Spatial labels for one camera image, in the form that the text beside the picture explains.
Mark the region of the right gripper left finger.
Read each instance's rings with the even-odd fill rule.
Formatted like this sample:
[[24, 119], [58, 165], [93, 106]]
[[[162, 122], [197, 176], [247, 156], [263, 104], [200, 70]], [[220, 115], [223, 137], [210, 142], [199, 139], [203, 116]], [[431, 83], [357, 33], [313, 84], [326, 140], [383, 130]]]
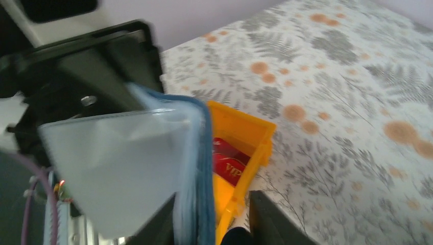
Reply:
[[134, 236], [127, 239], [126, 245], [169, 245], [174, 244], [173, 234], [173, 195]]

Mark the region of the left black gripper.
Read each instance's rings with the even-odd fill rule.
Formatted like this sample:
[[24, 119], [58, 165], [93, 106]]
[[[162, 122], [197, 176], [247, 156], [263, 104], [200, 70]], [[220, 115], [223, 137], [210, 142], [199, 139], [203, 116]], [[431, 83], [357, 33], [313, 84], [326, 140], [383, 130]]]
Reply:
[[163, 92], [160, 52], [149, 24], [134, 20], [1, 58], [1, 98], [17, 93], [27, 106], [13, 134], [19, 153], [45, 167], [38, 134], [45, 123], [137, 111], [127, 82]]

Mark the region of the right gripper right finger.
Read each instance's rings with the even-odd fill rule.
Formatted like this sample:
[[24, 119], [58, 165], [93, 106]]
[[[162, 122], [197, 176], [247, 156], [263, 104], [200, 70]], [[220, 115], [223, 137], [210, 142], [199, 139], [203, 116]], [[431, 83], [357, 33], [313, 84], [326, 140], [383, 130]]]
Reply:
[[254, 244], [315, 245], [262, 191], [249, 194], [249, 225]]

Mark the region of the blue card holder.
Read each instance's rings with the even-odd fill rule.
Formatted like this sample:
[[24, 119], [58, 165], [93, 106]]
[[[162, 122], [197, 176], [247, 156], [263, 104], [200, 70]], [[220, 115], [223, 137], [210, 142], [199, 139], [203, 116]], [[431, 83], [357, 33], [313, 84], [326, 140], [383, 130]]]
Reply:
[[41, 141], [79, 210], [105, 239], [132, 236], [174, 197], [175, 244], [215, 244], [207, 106], [128, 83], [143, 110], [41, 125]]

